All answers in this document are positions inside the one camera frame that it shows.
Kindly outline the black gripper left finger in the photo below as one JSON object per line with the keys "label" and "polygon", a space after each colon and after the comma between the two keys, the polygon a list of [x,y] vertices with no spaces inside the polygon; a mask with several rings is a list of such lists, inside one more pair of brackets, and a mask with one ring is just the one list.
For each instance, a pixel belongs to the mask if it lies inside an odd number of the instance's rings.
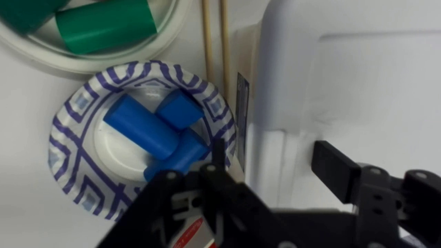
{"label": "black gripper left finger", "polygon": [[114,223],[97,248],[169,248],[191,216],[201,218],[217,248],[256,245],[245,208],[250,191],[223,169],[160,172]]}

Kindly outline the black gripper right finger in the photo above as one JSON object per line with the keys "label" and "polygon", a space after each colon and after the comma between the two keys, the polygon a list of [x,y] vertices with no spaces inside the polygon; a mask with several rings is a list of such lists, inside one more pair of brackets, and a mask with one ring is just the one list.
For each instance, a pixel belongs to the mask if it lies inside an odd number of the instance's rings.
{"label": "black gripper right finger", "polygon": [[441,242],[441,178],[409,169],[402,178],[361,165],[326,140],[312,146],[311,171],[355,211],[355,244],[402,244],[402,227],[423,244]]}

